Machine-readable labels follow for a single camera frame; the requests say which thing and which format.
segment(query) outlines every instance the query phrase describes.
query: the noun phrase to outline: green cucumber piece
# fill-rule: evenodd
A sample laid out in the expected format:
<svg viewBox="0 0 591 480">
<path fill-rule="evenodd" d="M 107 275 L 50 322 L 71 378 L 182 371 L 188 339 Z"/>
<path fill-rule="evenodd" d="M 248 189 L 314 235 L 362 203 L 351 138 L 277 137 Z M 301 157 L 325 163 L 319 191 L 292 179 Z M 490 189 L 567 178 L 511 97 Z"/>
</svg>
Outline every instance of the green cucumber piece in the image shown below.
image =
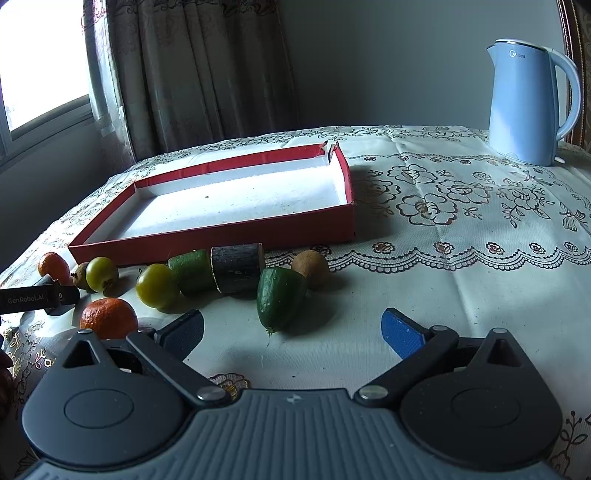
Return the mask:
<svg viewBox="0 0 591 480">
<path fill-rule="evenodd" d="M 172 257 L 168 260 L 168 267 L 173 272 L 174 279 L 185 296 L 215 288 L 209 255 L 206 250 L 196 250 Z"/>
<path fill-rule="evenodd" d="M 269 335 L 283 330 L 306 295 L 306 278 L 287 268 L 266 268 L 256 293 L 256 310 Z"/>
</svg>

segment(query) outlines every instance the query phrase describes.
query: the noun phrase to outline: orange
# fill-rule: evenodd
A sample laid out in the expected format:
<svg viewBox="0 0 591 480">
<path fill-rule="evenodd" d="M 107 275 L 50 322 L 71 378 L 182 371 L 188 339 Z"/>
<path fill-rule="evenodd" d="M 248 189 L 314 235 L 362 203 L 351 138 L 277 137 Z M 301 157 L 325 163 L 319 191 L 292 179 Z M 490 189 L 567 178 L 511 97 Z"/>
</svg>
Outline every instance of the orange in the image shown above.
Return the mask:
<svg viewBox="0 0 591 480">
<path fill-rule="evenodd" d="M 41 257 L 37 264 L 39 275 L 45 277 L 49 274 L 61 285 L 69 285 L 72 282 L 70 278 L 70 267 L 67 262 L 55 252 L 48 252 Z"/>
<path fill-rule="evenodd" d="M 89 328 L 100 339 L 125 338 L 138 329 L 131 305 L 121 299 L 100 299 L 89 303 L 80 318 L 80 328 Z"/>
</svg>

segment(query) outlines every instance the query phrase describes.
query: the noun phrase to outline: table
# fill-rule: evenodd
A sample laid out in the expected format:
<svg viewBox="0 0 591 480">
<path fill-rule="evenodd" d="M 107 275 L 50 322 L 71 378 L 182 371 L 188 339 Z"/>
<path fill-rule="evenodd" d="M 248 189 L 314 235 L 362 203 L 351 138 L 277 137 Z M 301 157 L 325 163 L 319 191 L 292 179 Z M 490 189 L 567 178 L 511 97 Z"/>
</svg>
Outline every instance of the table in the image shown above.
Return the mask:
<svg viewBox="0 0 591 480">
<path fill-rule="evenodd" d="M 591 156 L 561 144 L 565 164 L 534 167 L 499 158 L 487 133 L 464 127 L 326 127 L 222 141 L 145 160 L 54 222 L 0 275 L 0 286 L 32 284 L 36 263 L 56 251 L 74 267 L 69 241 L 115 195 L 148 175 L 273 148 L 338 141 L 356 197 L 356 241 L 314 245 L 329 260 L 331 287 L 306 300 L 307 321 L 271 339 L 254 302 L 217 294 L 199 308 L 205 334 L 186 362 L 230 390 L 345 387 L 351 393 L 400 358 L 384 342 L 380 317 L 396 307 L 425 326 L 462 336 L 507 327 L 536 364 L 564 413 L 551 463 L 577 480 L 591 476 Z M 267 252 L 287 265 L 298 251 Z M 141 325 L 161 327 L 180 312 L 122 298 Z M 10 478 L 34 461 L 17 432 L 19 410 L 67 342 L 84 297 L 62 317 L 6 316 L 18 327 L 4 348 L 15 361 L 14 409 L 2 425 L 0 464 Z"/>
</svg>

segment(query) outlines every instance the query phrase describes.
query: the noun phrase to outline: curtain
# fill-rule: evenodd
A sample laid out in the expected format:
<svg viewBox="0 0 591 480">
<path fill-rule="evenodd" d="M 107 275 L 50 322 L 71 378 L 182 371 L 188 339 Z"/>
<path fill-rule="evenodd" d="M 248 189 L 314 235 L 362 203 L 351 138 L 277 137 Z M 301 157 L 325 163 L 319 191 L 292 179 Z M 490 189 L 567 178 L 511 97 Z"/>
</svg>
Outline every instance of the curtain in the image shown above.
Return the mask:
<svg viewBox="0 0 591 480">
<path fill-rule="evenodd" d="M 275 0 L 85 0 L 92 108 L 119 171 L 298 128 Z"/>
</svg>

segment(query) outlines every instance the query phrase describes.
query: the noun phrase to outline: window frame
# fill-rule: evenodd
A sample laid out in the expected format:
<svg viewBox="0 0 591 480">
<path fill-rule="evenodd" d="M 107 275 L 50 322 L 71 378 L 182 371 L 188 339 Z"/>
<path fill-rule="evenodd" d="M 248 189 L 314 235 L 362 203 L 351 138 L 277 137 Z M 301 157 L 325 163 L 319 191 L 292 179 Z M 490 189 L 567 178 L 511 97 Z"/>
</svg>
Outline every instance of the window frame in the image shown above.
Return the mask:
<svg viewBox="0 0 591 480">
<path fill-rule="evenodd" d="M 92 117 L 89 95 L 83 95 L 15 128 L 8 128 L 0 78 L 0 167 L 35 145 Z"/>
</svg>

